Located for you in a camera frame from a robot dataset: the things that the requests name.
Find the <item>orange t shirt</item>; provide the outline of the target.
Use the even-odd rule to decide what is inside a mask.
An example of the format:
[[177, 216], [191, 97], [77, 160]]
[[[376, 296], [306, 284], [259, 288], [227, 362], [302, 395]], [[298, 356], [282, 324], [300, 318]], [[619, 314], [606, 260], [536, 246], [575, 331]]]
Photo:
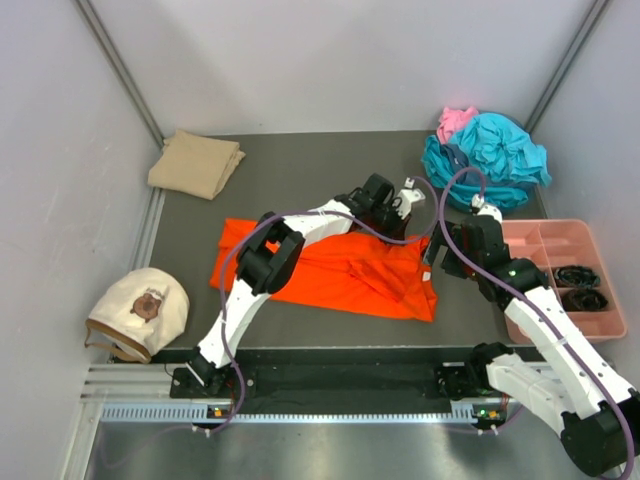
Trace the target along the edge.
[[[231, 288], [236, 262], [231, 262], [224, 281], [220, 267], [256, 225], [247, 220], [225, 222], [211, 286]], [[437, 296], [431, 286], [431, 269], [422, 262], [427, 244], [425, 237], [395, 245], [353, 232], [324, 239], [303, 249], [290, 281], [269, 299], [431, 322]]]

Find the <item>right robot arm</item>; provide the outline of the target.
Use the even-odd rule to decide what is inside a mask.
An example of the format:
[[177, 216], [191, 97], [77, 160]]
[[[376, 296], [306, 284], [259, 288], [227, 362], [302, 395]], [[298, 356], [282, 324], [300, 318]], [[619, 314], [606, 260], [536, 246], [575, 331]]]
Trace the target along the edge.
[[459, 224], [439, 219], [424, 260], [439, 251], [449, 275], [474, 280], [481, 294], [521, 328], [553, 370], [549, 379], [510, 347], [476, 346], [466, 363], [476, 394], [495, 390], [517, 400], [559, 438], [574, 465], [591, 477], [621, 467], [630, 477], [639, 454], [639, 391], [596, 351], [570, 319], [530, 259], [515, 258], [500, 220], [476, 214]]

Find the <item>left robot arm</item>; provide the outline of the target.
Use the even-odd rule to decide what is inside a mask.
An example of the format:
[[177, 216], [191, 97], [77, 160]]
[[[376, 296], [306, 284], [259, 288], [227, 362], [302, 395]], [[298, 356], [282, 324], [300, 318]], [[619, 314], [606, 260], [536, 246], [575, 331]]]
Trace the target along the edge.
[[264, 214], [222, 262], [221, 281], [232, 261], [235, 273], [229, 290], [219, 287], [218, 318], [186, 363], [194, 387], [209, 397], [224, 390], [225, 368], [232, 364], [242, 336], [261, 306], [290, 281], [304, 248], [356, 227], [403, 245], [413, 207], [423, 200], [413, 180], [396, 191], [384, 177], [373, 174], [364, 186], [311, 210]]

